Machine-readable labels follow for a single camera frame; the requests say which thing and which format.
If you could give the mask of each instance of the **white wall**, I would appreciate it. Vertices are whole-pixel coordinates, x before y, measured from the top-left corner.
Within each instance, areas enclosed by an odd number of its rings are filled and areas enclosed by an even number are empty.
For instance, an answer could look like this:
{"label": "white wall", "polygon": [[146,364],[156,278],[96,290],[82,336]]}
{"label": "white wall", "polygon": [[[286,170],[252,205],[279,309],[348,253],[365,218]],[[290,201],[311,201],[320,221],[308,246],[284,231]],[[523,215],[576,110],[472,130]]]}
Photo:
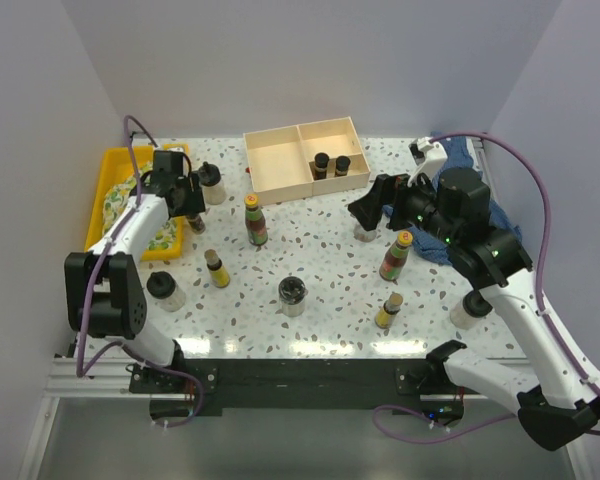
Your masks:
{"label": "white wall", "polygon": [[57,0],[0,0],[0,480],[15,478],[68,324],[63,261],[83,246],[120,120]]}
{"label": "white wall", "polygon": [[118,114],[241,134],[488,128],[559,0],[62,0]]}
{"label": "white wall", "polygon": [[[600,367],[600,0],[564,0],[491,132],[527,154],[546,181],[554,222],[546,291]],[[502,202],[537,253],[532,181],[489,151]],[[600,478],[600,439],[587,445]]]}

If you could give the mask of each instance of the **wooden box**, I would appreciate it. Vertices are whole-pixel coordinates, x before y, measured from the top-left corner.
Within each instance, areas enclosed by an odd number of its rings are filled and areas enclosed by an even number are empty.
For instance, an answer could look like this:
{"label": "wooden box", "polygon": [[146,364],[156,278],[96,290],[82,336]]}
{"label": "wooden box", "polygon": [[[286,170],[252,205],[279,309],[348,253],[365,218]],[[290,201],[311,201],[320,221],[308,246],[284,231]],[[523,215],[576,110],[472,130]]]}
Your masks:
{"label": "wooden box", "polygon": [[[369,181],[369,165],[349,117],[245,133],[244,140],[261,205],[362,188]],[[315,180],[314,157],[320,152],[329,155],[329,168],[326,179]],[[345,177],[335,177],[340,155],[351,159]]]}

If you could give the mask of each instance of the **black lid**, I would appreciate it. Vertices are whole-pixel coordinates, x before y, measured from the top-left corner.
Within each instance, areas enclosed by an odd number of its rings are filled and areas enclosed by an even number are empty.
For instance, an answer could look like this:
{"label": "black lid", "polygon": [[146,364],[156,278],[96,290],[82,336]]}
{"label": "black lid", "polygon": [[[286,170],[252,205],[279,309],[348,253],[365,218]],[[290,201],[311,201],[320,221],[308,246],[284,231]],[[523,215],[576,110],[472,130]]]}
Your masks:
{"label": "black lid", "polygon": [[340,155],[338,158],[336,158],[336,170],[344,172],[349,170],[349,165],[351,165],[351,159],[349,157]]}
{"label": "black lid", "polygon": [[307,295],[307,289],[298,277],[287,277],[278,285],[278,293],[284,303],[295,305]]}
{"label": "black lid", "polygon": [[480,292],[473,290],[465,295],[462,299],[464,311],[474,318],[486,317],[493,307],[487,302]]}
{"label": "black lid", "polygon": [[153,272],[147,280],[147,290],[156,298],[168,298],[176,290],[176,281],[167,272]]}
{"label": "black lid", "polygon": [[220,169],[208,162],[204,162],[198,169],[198,175],[200,176],[200,183],[205,187],[213,187],[222,178],[220,176]]}
{"label": "black lid", "polygon": [[316,156],[313,157],[313,159],[318,168],[327,168],[327,165],[329,165],[329,155],[324,152],[316,153]]}

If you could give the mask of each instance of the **yellow tray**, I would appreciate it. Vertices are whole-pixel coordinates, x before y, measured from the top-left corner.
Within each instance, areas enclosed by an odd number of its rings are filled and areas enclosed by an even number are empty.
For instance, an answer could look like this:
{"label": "yellow tray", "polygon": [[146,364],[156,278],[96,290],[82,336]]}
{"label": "yellow tray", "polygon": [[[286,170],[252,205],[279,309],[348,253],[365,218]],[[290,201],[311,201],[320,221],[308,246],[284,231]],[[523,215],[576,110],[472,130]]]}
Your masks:
{"label": "yellow tray", "polygon": [[[162,148],[184,147],[187,155],[189,146],[180,143],[166,144]],[[133,152],[138,162],[138,168],[150,162],[153,159],[153,147],[134,147]],[[93,244],[102,238],[102,206],[104,197],[111,187],[124,182],[133,174],[129,151],[126,148],[110,148],[104,152],[102,164],[100,165],[100,176],[98,177],[98,188],[96,189],[96,199],[93,202],[91,210],[91,221],[89,222],[89,231],[87,240],[84,244],[85,252]],[[182,254],[182,240],[184,238],[184,218],[176,218],[176,243],[173,247],[166,250],[145,250],[142,254],[142,260],[168,260],[178,258]]]}

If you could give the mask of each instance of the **yellow bottle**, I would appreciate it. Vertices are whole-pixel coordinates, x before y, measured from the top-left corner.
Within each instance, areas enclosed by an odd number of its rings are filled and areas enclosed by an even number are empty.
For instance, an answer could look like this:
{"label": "yellow bottle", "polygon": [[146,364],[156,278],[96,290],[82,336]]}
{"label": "yellow bottle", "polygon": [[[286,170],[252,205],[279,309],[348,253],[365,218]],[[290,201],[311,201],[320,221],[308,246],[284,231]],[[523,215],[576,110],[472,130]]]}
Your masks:
{"label": "yellow bottle", "polygon": [[231,278],[229,272],[224,268],[222,260],[218,258],[215,250],[207,250],[204,252],[204,258],[207,261],[207,268],[211,274],[211,283],[218,288],[224,288],[229,285]]}
{"label": "yellow bottle", "polygon": [[384,305],[376,315],[376,325],[380,328],[389,328],[393,323],[393,319],[400,311],[402,306],[402,295],[399,293],[392,293],[389,300],[384,302]]}

